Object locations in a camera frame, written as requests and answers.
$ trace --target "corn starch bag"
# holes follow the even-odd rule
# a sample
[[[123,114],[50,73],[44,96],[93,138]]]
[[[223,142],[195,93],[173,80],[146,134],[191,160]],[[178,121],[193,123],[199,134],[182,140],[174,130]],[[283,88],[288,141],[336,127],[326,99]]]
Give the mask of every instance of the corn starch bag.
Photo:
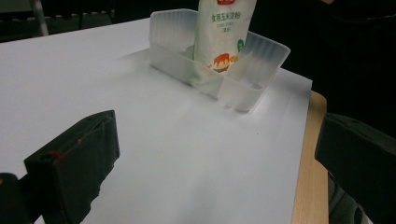
[[[225,73],[245,46],[256,0],[200,0],[195,30],[194,60]],[[208,73],[198,72],[200,82]]]

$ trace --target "translucent plastic bin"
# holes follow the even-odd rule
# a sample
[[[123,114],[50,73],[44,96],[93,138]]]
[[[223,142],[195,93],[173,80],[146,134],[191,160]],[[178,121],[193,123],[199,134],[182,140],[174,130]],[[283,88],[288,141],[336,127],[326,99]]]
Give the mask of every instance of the translucent plastic bin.
[[[217,73],[193,60],[197,11],[176,9],[153,12],[149,27],[151,66],[192,85],[195,89],[238,111],[258,102],[290,49],[249,32],[239,60],[227,73]],[[197,77],[205,74],[205,81]]]

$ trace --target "black object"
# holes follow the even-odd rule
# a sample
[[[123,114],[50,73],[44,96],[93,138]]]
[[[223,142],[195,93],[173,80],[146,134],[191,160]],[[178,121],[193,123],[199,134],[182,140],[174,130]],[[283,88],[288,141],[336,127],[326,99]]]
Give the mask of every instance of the black object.
[[[120,156],[113,110],[82,119],[25,159],[21,180],[1,174],[0,222],[80,223]]]
[[[327,113],[315,157],[374,223],[396,223],[396,139]]]

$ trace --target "tabletop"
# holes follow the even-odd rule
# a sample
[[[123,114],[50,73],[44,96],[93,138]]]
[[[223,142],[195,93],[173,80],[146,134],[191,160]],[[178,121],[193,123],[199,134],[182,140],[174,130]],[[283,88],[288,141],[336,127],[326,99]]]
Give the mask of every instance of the tabletop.
[[[83,223],[290,223],[312,81],[280,69],[239,113],[148,47],[149,19],[0,44],[0,171],[114,109],[121,155]]]

